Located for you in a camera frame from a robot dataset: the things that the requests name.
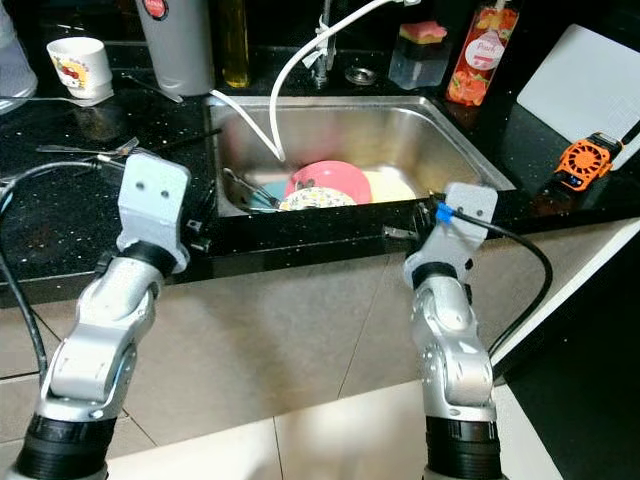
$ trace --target cutting board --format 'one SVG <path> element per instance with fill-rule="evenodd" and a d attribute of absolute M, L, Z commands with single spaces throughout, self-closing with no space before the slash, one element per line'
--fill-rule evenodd
<path fill-rule="evenodd" d="M 618 140 L 640 119 L 640 53 L 571 25 L 533 74 L 518 103 L 570 142 L 603 132 Z M 640 149 L 640 135 L 613 162 Z"/>

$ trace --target plastic container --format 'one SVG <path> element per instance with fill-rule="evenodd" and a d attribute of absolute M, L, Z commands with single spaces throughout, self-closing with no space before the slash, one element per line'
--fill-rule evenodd
<path fill-rule="evenodd" d="M 508 0 L 480 5 L 447 87 L 447 100 L 469 106 L 482 104 L 518 16 Z"/>
<path fill-rule="evenodd" d="M 204 95 L 215 86 L 209 2 L 136 0 L 161 89 Z"/>
<path fill-rule="evenodd" d="M 244 0 L 219 0 L 222 76 L 231 87 L 249 86 L 249 48 Z"/>
<path fill-rule="evenodd" d="M 0 2 L 0 96 L 30 97 L 37 86 L 38 78 L 31 70 L 11 18 Z M 0 115 L 23 103 L 0 100 Z"/>
<path fill-rule="evenodd" d="M 447 30 L 434 21 L 402 25 L 389 80 L 405 90 L 440 85 L 451 54 L 446 35 Z"/>

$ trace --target glass bottle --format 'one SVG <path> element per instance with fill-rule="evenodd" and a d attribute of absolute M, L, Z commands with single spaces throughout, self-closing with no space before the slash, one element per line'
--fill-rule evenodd
<path fill-rule="evenodd" d="M 220 0 L 222 76 L 235 88 L 249 86 L 249 48 L 244 0 Z"/>
<path fill-rule="evenodd" d="M 447 87 L 447 100 L 468 106 L 482 104 L 518 22 L 518 9 L 508 2 L 485 1 L 476 11 Z"/>

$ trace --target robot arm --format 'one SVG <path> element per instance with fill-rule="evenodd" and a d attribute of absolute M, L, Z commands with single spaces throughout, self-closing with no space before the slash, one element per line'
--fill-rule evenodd
<path fill-rule="evenodd" d="M 480 220 L 491 219 L 496 202 L 488 188 L 447 189 L 450 207 Z M 404 266 L 416 292 L 411 325 L 423 374 L 429 462 L 424 479 L 497 480 L 504 477 L 492 366 L 462 283 L 465 264 L 487 231 L 446 214 L 441 220 Z"/>
<path fill-rule="evenodd" d="M 179 241 L 189 172 L 132 155 L 118 197 L 120 254 L 81 294 L 7 480 L 104 480 L 105 456 L 164 278 L 186 268 Z"/>

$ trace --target label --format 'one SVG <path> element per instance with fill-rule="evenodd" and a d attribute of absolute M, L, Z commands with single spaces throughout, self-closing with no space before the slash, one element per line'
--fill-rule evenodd
<path fill-rule="evenodd" d="M 467 46 L 464 59 L 476 70 L 492 70 L 500 63 L 503 53 L 504 46 L 498 34 L 490 30 Z"/>
<path fill-rule="evenodd" d="M 58 77 L 65 87 L 84 89 L 87 86 L 89 67 L 80 60 L 52 57 Z"/>
<path fill-rule="evenodd" d="M 169 13 L 166 0 L 142 0 L 144 9 L 154 20 L 164 20 Z"/>

